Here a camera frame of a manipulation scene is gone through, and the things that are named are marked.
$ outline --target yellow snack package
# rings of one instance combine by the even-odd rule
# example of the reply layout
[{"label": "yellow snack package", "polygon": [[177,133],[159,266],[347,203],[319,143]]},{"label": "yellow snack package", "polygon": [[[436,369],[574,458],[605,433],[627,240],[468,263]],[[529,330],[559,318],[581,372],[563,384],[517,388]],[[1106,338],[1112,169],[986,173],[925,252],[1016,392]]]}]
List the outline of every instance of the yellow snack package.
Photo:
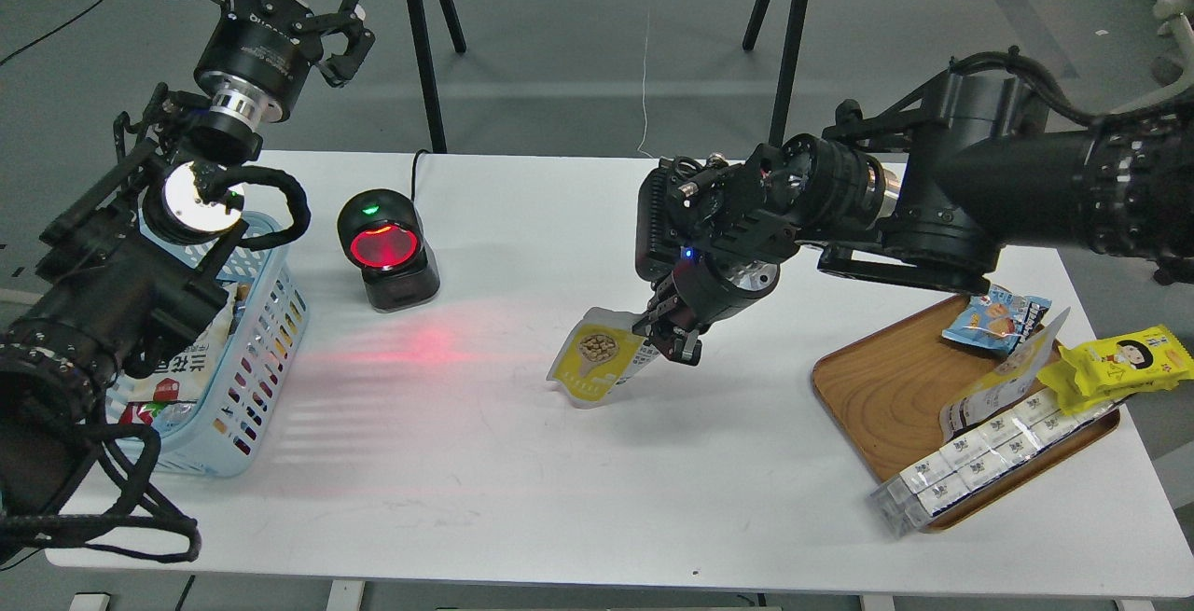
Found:
[{"label": "yellow snack package", "polygon": [[659,357],[647,339],[630,331],[638,317],[633,313],[589,309],[555,356],[548,381],[559,382],[573,406],[598,406],[614,387],[624,384]]},{"label": "yellow snack package", "polygon": [[1194,360],[1167,327],[1147,327],[1060,351],[1061,359],[1075,369],[1073,385],[1087,397],[1107,397],[1126,387],[1131,391],[1173,389],[1182,378],[1194,376]]},{"label": "yellow snack package", "polygon": [[1066,415],[1083,413],[1088,408],[1093,408],[1100,403],[1120,401],[1138,393],[1171,390],[1174,387],[1177,387],[1178,382],[1164,381],[1162,378],[1162,381],[1144,382],[1143,384],[1113,387],[1108,390],[1101,390],[1096,395],[1084,395],[1078,390],[1078,385],[1075,384],[1076,374],[1077,370],[1075,370],[1073,365],[1065,362],[1054,362],[1041,369],[1040,374],[1036,374],[1036,379],[1057,394],[1057,403]]}]

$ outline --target light blue plastic basket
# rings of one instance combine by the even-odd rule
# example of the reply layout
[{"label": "light blue plastic basket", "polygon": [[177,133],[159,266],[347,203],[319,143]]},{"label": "light blue plastic basket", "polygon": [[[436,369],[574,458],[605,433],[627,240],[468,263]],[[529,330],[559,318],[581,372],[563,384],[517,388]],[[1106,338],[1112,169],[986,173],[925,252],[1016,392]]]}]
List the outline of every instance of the light blue plastic basket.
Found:
[{"label": "light blue plastic basket", "polygon": [[[270,216],[247,211],[248,236],[277,232]],[[158,241],[183,263],[203,259],[208,246],[174,246]],[[191,418],[161,436],[158,469],[178,474],[235,476],[253,462],[266,425],[307,329],[308,310],[285,266],[285,246],[269,251],[236,248],[223,267],[224,279],[251,280],[240,326],[228,340],[203,399]],[[119,382],[107,390],[107,419],[119,420],[129,388]],[[136,440],[122,440],[127,455],[141,453]]]}]

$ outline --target snack bag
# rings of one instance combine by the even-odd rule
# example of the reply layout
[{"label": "snack bag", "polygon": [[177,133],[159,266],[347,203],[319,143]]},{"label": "snack bag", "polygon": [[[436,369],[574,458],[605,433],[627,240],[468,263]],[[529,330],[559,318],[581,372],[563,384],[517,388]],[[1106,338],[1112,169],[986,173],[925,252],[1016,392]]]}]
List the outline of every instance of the snack bag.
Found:
[{"label": "snack bag", "polygon": [[555,356],[547,374],[559,382],[572,405],[598,406],[617,385],[624,384],[659,351],[630,331],[638,314],[591,308],[580,317]]},{"label": "snack bag", "polygon": [[1021,344],[1003,364],[973,381],[952,403],[941,409],[938,422],[944,440],[985,421],[990,415],[1013,406],[1028,394],[1040,370],[1050,360],[1053,339],[1070,309],[1061,310],[1053,322]]},{"label": "snack bag", "polygon": [[222,284],[228,300],[211,325],[189,347],[164,359],[146,378],[121,374],[117,381],[125,389],[125,399],[136,403],[199,401],[208,390],[220,358],[229,339],[234,319],[235,283]]},{"label": "snack bag", "polygon": [[1057,393],[1066,414],[1133,394],[1171,390],[1177,382],[1194,376],[1189,352],[1167,327],[1149,327],[1060,351],[1061,362],[1046,365],[1040,381]]},{"label": "snack bag", "polygon": [[124,407],[119,424],[142,422],[152,425],[158,433],[166,436],[191,420],[191,416],[195,415],[195,406],[196,402],[193,401],[171,403],[160,401],[133,402]]},{"label": "snack bag", "polygon": [[1073,382],[1083,395],[1147,382],[1176,384],[1194,374],[1189,352],[1167,327],[1147,327],[1134,334],[1061,348],[1061,359],[1073,365]]},{"label": "snack bag", "polygon": [[966,310],[941,334],[960,344],[990,348],[1002,357],[1032,335],[1036,322],[1048,313],[1053,301],[1045,297],[1021,297],[991,284],[986,296],[972,297]]}]

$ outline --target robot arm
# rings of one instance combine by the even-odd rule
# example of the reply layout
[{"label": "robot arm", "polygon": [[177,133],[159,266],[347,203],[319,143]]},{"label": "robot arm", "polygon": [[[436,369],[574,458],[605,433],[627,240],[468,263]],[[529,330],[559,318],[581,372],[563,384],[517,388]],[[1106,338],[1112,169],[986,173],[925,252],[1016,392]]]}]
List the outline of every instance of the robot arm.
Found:
[{"label": "robot arm", "polygon": [[[1085,130],[1045,134],[1051,109]],[[635,332],[695,365],[698,335],[771,292],[801,246],[831,274],[972,295],[1009,245],[1151,259],[1157,280],[1190,283],[1190,147],[1187,101],[1088,115],[1039,63],[978,54],[878,117],[845,101],[821,138],[741,165],[660,161],[639,191],[635,266],[654,295]],[[907,153],[903,181],[879,152]]]},{"label": "robot arm", "polygon": [[[195,72],[204,95],[159,84],[141,122],[121,113],[115,168],[42,233],[51,249],[37,272],[53,286],[0,335],[0,562],[23,547],[198,556],[196,521],[149,483],[158,433],[109,425],[103,395],[117,374],[148,376],[202,334],[224,306],[216,278],[235,248],[267,249],[306,232],[298,183],[245,163],[260,153],[260,123],[289,117],[312,66],[333,87],[355,75],[373,43],[357,2],[313,16],[297,0],[222,0]],[[349,45],[325,58],[321,38],[333,32]],[[245,237],[246,185],[282,190],[289,228]],[[180,263],[143,236],[142,220],[164,241],[207,242],[205,257],[196,267]],[[142,442],[135,463],[121,438]],[[103,514],[60,516],[94,463],[118,499]],[[139,507],[148,514],[133,516]],[[149,555],[91,543],[122,526],[183,535],[187,548]]]}]

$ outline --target wood grain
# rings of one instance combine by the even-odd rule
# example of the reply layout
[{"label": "wood grain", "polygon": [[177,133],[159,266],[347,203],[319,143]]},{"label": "wood grain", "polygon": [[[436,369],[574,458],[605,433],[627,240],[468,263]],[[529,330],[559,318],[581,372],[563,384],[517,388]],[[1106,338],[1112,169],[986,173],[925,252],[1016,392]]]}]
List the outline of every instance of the wood grain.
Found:
[{"label": "wood grain", "polygon": [[[950,297],[823,357],[813,368],[813,389],[880,482],[937,450],[944,442],[941,409],[999,364],[989,352],[941,338],[967,302],[967,297]],[[1058,357],[1053,348],[1053,359]],[[1040,389],[1040,382],[1034,382],[1029,391]],[[1118,424],[1119,411],[1109,412],[950,508],[930,527],[953,526]]]}]

